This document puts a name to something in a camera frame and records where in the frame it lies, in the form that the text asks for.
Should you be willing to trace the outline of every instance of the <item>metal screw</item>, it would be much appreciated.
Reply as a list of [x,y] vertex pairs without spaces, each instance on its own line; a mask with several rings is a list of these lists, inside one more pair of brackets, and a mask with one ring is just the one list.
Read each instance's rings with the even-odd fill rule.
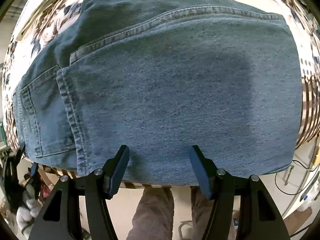
[[65,182],[65,181],[67,181],[69,179],[69,177],[67,176],[67,175],[63,175],[61,178],[60,178],[60,180],[62,181],[62,182]]
[[95,175],[101,175],[103,173],[103,170],[102,169],[96,169],[95,171],[94,171],[94,174]]
[[226,174],[226,171],[224,169],[217,169],[217,174],[223,176],[224,174]]
[[251,179],[252,179],[253,181],[259,181],[259,177],[258,177],[257,175],[252,175],[252,176],[251,176]]

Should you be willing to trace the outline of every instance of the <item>back pocket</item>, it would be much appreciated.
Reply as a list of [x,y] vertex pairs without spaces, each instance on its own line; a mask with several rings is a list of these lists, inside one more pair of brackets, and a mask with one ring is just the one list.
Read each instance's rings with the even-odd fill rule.
[[23,106],[29,117],[27,127],[31,129],[27,131],[28,148],[34,150],[36,157],[75,149],[56,82],[59,69],[58,66],[48,69],[21,90]]

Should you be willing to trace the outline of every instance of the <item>denim pant leg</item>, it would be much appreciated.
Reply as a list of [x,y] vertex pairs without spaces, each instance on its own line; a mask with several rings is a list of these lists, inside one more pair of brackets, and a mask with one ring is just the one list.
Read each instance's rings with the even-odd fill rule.
[[[191,186],[191,212],[193,224],[193,240],[201,240],[208,225],[214,200],[208,200],[197,186]],[[231,221],[228,240],[236,239],[236,231]]]
[[146,188],[127,240],[171,240],[174,203],[169,187]]

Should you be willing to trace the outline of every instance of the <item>blue denim fabric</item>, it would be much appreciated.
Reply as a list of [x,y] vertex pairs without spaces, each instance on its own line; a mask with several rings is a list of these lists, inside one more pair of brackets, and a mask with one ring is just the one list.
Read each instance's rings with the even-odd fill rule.
[[290,164],[299,58],[282,16],[232,0],[85,0],[14,96],[28,157],[79,175],[122,144],[125,180],[197,184],[188,148],[247,177]]

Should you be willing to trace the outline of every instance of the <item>hand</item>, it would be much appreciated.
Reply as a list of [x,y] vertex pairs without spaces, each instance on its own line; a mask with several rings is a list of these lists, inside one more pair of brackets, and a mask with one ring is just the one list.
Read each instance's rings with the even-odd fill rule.
[[29,238],[35,218],[38,216],[42,206],[35,199],[26,201],[28,208],[21,206],[17,211],[17,224],[21,233]]

